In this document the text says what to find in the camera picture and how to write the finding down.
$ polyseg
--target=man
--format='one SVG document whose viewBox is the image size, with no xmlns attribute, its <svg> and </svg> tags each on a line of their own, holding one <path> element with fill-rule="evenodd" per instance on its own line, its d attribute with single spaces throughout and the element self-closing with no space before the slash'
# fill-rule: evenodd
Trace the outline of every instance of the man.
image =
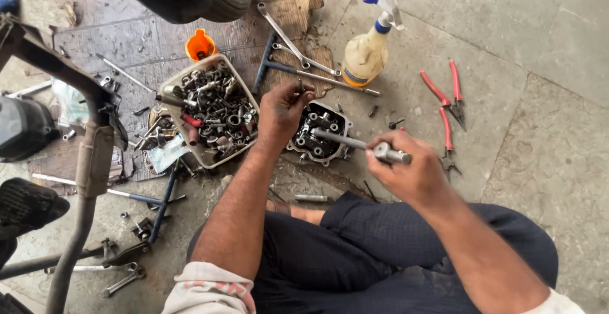
<svg viewBox="0 0 609 314">
<path fill-rule="evenodd" d="M 258 141 L 195 235 L 163 313 L 582 313 L 552 290 L 547 234 L 513 210 L 466 204 L 434 148 L 406 132 L 369 147 L 386 141 L 410 165 L 366 151 L 370 173 L 405 203 L 350 192 L 327 211 L 267 201 L 313 90 L 288 83 L 263 97 Z"/>
</svg>

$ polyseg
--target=orange cup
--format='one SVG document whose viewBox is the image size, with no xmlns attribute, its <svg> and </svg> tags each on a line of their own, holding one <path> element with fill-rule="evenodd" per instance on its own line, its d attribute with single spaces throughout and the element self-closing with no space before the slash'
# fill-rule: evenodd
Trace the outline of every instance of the orange cup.
<svg viewBox="0 0 609 314">
<path fill-rule="evenodd" d="M 185 48 L 187 56 L 196 62 L 218 53 L 216 44 L 211 37 L 205 33 L 204 29 L 197 29 L 194 32 L 194 36 L 188 39 Z"/>
</svg>

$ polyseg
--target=dark trousers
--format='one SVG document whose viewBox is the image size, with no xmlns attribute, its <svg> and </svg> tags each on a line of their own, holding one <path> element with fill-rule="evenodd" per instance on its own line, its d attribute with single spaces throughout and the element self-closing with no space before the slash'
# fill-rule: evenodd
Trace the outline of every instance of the dark trousers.
<svg viewBox="0 0 609 314">
<path fill-rule="evenodd" d="M 548 286 L 556 286 L 557 251 L 539 226 L 505 207 L 470 206 Z M 260 314 L 479 313 L 438 236 L 413 208 L 350 192 L 319 226 L 266 213 L 252 296 Z"/>
</svg>

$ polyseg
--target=pliers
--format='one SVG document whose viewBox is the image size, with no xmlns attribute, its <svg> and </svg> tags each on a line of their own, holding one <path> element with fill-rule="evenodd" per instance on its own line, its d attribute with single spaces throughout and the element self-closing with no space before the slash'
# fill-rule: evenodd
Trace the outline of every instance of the pliers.
<svg viewBox="0 0 609 314">
<path fill-rule="evenodd" d="M 449 65 L 453 74 L 454 104 L 452 104 L 446 95 L 444 95 L 444 93 L 442 93 L 442 91 L 436 87 L 433 82 L 431 82 L 425 71 L 421 71 L 421 78 L 427 87 L 429 87 L 429 90 L 431 90 L 431 92 L 433 92 L 433 94 L 435 94 L 437 98 L 442 101 L 442 108 L 448 110 L 448 112 L 451 112 L 451 114 L 457 120 L 457 123 L 461 125 L 464 131 L 467 131 L 465 129 L 465 116 L 463 115 L 463 95 L 461 95 L 461 86 L 459 85 L 459 73 L 457 72 L 457 66 L 455 65 L 454 61 L 450 61 Z"/>
<path fill-rule="evenodd" d="M 446 177 L 448 181 L 451 180 L 450 170 L 451 168 L 457 171 L 461 176 L 463 174 L 455 165 L 451 154 L 453 153 L 455 147 L 453 146 L 453 138 L 451 134 L 451 124 L 448 123 L 448 117 L 446 116 L 446 111 L 444 111 L 444 107 L 440 107 L 440 116 L 442 117 L 442 123 L 444 124 L 444 157 L 442 157 L 442 168 L 446 173 Z"/>
</svg>

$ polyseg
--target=spray bottle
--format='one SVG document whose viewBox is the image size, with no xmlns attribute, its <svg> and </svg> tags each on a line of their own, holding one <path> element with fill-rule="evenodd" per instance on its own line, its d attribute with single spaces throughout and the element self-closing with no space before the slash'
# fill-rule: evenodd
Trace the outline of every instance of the spray bottle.
<svg viewBox="0 0 609 314">
<path fill-rule="evenodd" d="M 354 87 L 363 87 L 372 81 L 387 64 L 385 42 L 391 27 L 403 30 L 402 18 L 396 0 L 363 0 L 377 4 L 383 14 L 367 34 L 351 39 L 345 48 L 345 59 L 341 64 L 342 77 Z"/>
</svg>

